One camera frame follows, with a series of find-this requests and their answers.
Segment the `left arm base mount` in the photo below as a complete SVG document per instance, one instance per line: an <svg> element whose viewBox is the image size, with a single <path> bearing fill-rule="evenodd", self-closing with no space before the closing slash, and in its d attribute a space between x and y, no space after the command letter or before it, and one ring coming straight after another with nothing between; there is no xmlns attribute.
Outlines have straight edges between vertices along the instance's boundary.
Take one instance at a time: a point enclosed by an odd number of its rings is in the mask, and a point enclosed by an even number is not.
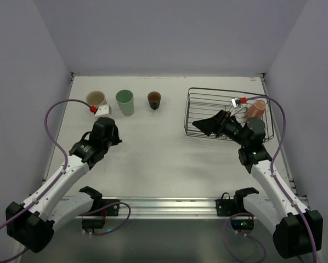
<svg viewBox="0 0 328 263"><path fill-rule="evenodd" d="M89 187L85 186L79 190L80 193L85 193L92 200L92 206L88 211L81 213L81 216L118 216L119 212L119 199L115 198L103 198L103 195Z"/></svg>

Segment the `light green tall cup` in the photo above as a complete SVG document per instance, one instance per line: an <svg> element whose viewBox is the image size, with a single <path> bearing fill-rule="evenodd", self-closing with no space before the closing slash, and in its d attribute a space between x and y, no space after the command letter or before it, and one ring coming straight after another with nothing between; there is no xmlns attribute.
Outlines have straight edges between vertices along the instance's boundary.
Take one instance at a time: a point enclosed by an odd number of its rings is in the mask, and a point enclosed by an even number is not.
<svg viewBox="0 0 328 263"><path fill-rule="evenodd" d="M134 114L133 93L130 90L120 90L116 94L116 101L120 107L121 112L125 116Z"/></svg>

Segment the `beige ceramic mug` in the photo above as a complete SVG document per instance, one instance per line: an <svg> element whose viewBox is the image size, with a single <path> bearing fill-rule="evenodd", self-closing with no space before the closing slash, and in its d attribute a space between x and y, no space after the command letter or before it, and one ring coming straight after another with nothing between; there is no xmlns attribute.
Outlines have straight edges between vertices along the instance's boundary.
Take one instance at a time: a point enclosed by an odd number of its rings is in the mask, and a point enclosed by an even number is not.
<svg viewBox="0 0 328 263"><path fill-rule="evenodd" d="M92 91L86 96L86 103L98 108L107 104L106 96L101 91Z"/></svg>

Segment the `small dark brown cup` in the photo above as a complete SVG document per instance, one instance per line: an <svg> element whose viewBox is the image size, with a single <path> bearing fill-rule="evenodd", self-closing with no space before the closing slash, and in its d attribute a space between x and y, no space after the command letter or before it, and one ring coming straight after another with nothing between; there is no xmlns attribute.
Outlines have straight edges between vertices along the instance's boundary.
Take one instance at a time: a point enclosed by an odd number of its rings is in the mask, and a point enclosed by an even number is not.
<svg viewBox="0 0 328 263"><path fill-rule="evenodd" d="M150 92L147 99L152 110L157 110L160 107L161 94L159 92Z"/></svg>

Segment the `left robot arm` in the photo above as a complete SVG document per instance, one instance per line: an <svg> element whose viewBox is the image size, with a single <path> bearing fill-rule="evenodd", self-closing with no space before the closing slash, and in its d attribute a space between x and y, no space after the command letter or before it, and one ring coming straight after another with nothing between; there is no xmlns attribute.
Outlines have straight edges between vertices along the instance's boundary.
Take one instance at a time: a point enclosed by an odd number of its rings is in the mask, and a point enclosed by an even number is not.
<svg viewBox="0 0 328 263"><path fill-rule="evenodd" d="M102 195L86 186L69 201L60 201L68 190L99 161L112 146L120 144L118 127L109 117L100 117L91 131L75 143L61 167L22 203L5 210L7 234L34 253L41 252L54 233L74 217L99 209Z"/></svg>

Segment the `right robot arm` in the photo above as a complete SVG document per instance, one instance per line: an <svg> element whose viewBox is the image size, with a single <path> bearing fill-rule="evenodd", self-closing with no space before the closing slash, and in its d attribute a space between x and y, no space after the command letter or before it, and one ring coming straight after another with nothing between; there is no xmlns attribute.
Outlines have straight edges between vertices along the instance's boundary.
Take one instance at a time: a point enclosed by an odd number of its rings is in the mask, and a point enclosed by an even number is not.
<svg viewBox="0 0 328 263"><path fill-rule="evenodd" d="M260 184L269 202L250 188L236 193L236 206L256 216L269 230L279 255L288 259L311 254L317 262L317 252L322 246L323 217L300 201L275 169L263 144L265 123L252 117L241 124L230 112L221 110L211 118L193 121L192 125L207 136L225 135L241 146L240 163Z"/></svg>

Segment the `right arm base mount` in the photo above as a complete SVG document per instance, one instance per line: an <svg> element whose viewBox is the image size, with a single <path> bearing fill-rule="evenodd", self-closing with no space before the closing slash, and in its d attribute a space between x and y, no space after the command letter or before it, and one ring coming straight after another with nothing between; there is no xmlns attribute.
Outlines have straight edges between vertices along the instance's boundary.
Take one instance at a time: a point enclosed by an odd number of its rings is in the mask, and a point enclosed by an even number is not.
<svg viewBox="0 0 328 263"><path fill-rule="evenodd" d="M218 217L232 216L236 214L253 214L245 209L245 198L251 198L251 203L258 206L258 203L262 203L265 199L259 194L259 191L254 187L242 188L235 191L233 198L230 194L224 192L221 198L215 200L216 213Z"/></svg>

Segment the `pink dotted mug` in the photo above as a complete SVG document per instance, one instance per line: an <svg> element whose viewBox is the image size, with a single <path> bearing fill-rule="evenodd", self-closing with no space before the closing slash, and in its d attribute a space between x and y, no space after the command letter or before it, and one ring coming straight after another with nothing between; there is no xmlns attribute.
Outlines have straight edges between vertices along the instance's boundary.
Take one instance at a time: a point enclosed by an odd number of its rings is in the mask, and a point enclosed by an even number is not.
<svg viewBox="0 0 328 263"><path fill-rule="evenodd" d="M262 119L265 113L266 104L264 101L254 102L246 111L245 118L250 119L253 117Z"/></svg>

